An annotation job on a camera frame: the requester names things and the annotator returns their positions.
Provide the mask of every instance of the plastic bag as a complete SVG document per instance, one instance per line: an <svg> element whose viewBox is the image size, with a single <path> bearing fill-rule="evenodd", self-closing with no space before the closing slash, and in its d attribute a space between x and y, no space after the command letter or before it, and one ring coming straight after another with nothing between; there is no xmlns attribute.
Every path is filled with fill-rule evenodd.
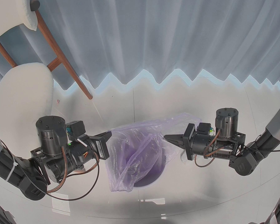
<svg viewBox="0 0 280 224"><path fill-rule="evenodd" d="M130 192L134 186L147 185L149 179L143 179L146 176L157 179L180 151L163 136L184 133L189 123L197 128L200 122L201 119L183 113L112 129L107 142L110 158L105 162L110 190Z"/></svg>

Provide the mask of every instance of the curtain fold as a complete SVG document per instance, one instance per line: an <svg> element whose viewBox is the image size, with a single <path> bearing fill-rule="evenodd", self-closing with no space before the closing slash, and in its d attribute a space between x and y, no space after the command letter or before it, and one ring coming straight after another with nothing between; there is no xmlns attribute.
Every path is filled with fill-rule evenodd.
<svg viewBox="0 0 280 224"><path fill-rule="evenodd" d="M174 69L193 80L280 82L280 0L40 0L57 43L94 88L110 72L127 84L143 69L161 83ZM0 42L18 63L48 65L55 54L39 31L12 28ZM0 79L10 69L0 57ZM63 89L74 80L60 65Z"/></svg>

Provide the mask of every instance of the white tile floor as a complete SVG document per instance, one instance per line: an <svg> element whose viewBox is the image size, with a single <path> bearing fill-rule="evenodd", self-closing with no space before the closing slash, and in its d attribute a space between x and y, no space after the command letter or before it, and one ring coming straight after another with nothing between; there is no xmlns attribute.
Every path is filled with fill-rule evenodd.
<svg viewBox="0 0 280 224"><path fill-rule="evenodd" d="M126 86L114 77L104 82L100 94L89 87L93 100L88 100L79 89L62 91L56 85L52 114L66 121L83 120L86 133L95 135L134 121L182 112L214 125L217 109L234 107L239 110L238 131L246 134L247 144L264 131L280 108L280 88L266 82L258 85L253 79L240 84L234 78L222 82L211 76L199 76L189 86L185 79L172 77L161 87L151 78L135 79ZM50 198L32 202L1 179L0 203L15 213L19 223L34 220L35 223L245 224L265 221L280 197L280 153L270 154L246 177L229 168L226 160L218 159L207 168L198 168L193 162L183 164L177 156L155 185L130 193L110 192L106 169L101 164L97 186L84 199L70 203L70 216L52 211ZM69 178L60 193L69 198L80 196L94 179L95 174ZM11 195L8 202L1 198L6 189ZM152 199L165 204L145 201Z"/></svg>

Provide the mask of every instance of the barcode label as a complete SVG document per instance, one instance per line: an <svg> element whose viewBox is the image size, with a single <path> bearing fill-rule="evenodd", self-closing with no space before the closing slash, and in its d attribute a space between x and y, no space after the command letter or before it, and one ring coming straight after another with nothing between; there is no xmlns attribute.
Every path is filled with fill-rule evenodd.
<svg viewBox="0 0 280 224"><path fill-rule="evenodd" d="M103 155L103 151L102 151L102 147L101 147L100 141L96 141L96 145L97 145L97 147L98 147L98 153L100 154L100 157L101 157L101 158L104 158L104 155Z"/></svg>

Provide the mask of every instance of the chair backrest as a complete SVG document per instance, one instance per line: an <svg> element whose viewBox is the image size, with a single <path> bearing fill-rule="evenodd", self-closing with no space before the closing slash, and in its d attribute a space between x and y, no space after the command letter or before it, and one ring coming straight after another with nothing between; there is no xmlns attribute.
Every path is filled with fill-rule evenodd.
<svg viewBox="0 0 280 224"><path fill-rule="evenodd" d="M40 146L35 123L51 115L53 88L52 74L41 63L16 66L0 81L0 138L14 155L31 158Z"/></svg>
<svg viewBox="0 0 280 224"><path fill-rule="evenodd" d="M36 31L37 17L30 10L30 0L0 0L0 36L22 23Z"/></svg>

